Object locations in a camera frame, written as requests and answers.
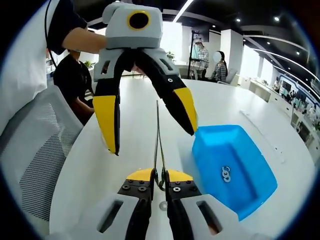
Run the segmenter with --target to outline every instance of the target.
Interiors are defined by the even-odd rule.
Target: yellow fingertip
[[[92,103],[101,133],[111,153],[116,153],[115,136],[116,96],[94,96]]]
[[[186,114],[188,115],[189,121],[192,125],[194,132],[197,131],[197,113],[194,105],[194,99],[192,97],[191,91],[187,87],[178,88],[174,90],[175,94],[181,100]]]

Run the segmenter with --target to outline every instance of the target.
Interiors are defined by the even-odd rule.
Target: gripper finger
[[[137,53],[135,63],[150,78],[173,118],[188,134],[193,135],[197,130],[194,100],[166,53],[160,48],[143,49]]]
[[[124,70],[132,68],[131,50],[125,50],[117,59],[109,76],[97,81],[93,97],[95,115],[101,133],[111,153],[118,155],[120,149],[120,79]]]

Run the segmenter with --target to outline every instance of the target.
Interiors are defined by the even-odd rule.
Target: potted plant
[[[92,63],[90,61],[85,61],[84,65],[89,69],[92,67]]]
[[[166,53],[166,57],[167,57],[170,61],[172,61],[172,62],[175,61],[175,55],[174,55],[171,51],[168,51],[168,52]]]

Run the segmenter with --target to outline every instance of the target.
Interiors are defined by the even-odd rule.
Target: window
[[[274,66],[267,59],[263,60],[261,78],[266,80],[268,85],[272,84],[272,74],[274,71]]]
[[[160,48],[166,52],[172,52],[175,60],[181,60],[182,56],[182,24],[178,22],[163,22],[163,35]]]
[[[243,77],[256,78],[259,68],[259,54],[247,45],[244,45],[240,75]]]

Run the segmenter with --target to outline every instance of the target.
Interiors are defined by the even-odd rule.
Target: gray chair
[[[228,76],[226,76],[225,81],[218,81],[218,84],[231,85],[235,75],[237,74],[237,70],[230,68],[228,71]]]
[[[49,234],[55,186],[83,125],[51,86],[20,109],[0,136],[0,165],[12,197],[41,237]]]

